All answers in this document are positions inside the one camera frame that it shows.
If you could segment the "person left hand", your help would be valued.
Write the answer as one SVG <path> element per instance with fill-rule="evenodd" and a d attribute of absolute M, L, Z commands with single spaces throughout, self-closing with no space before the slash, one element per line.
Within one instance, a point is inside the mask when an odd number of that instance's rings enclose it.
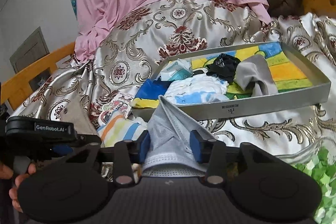
<path fill-rule="evenodd" d="M 30 175 L 34 174 L 37 171 L 37 168 L 34 163 L 31 163 L 28 167 L 28 173 L 20 174 L 15 179 L 15 186 L 13 186 L 9 190 L 9 196 L 12 199 L 12 205 L 13 207 L 20 213 L 23 212 L 19 201 L 18 201 L 18 188 L 20 184 L 27 179 Z M 0 163 L 0 175 L 1 179 L 11 179 L 14 175 L 14 171 L 10 169 L 7 165 L 4 165 L 2 162 Z"/>

